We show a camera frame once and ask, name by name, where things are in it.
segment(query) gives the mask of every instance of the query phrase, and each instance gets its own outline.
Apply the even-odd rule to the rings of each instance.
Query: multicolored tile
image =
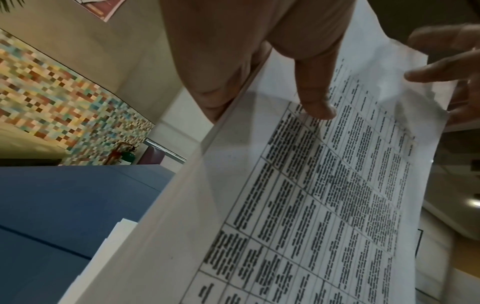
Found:
[[[0,30],[0,122],[65,148],[63,165],[100,165],[153,124],[113,93]]]

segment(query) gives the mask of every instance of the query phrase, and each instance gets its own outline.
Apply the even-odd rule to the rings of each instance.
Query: light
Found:
[[[468,200],[468,203],[470,206],[475,207],[475,208],[480,208],[480,200],[478,199],[470,199]]]

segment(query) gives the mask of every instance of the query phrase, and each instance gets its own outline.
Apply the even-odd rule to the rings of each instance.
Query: sheet of paper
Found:
[[[318,121],[272,54],[78,303],[414,303],[447,119],[445,90],[403,81],[426,61],[358,1],[330,86],[338,116]]]

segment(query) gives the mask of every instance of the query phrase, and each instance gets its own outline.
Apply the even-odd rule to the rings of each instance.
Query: blue panel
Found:
[[[0,168],[0,225],[92,257],[159,191],[106,166]]]
[[[56,304],[89,260],[0,230],[0,303]]]
[[[162,191],[175,173],[160,165],[106,166],[121,172],[158,191]]]

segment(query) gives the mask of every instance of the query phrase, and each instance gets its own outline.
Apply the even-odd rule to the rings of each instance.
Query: mosaic tile wall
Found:
[[[111,92],[0,30],[0,122],[65,148],[63,165],[100,165],[153,124]]]

